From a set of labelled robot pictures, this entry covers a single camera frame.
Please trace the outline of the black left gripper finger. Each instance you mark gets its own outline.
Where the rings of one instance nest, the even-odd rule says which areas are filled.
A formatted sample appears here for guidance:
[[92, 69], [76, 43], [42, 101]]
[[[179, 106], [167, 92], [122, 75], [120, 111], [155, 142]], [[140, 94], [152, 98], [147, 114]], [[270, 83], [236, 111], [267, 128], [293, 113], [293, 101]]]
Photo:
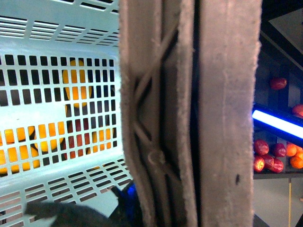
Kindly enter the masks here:
[[25, 214], [38, 219], [53, 218], [52, 227], [129, 227], [126, 221], [118, 221], [105, 216], [88, 206], [55, 203], [32, 202], [25, 208]]

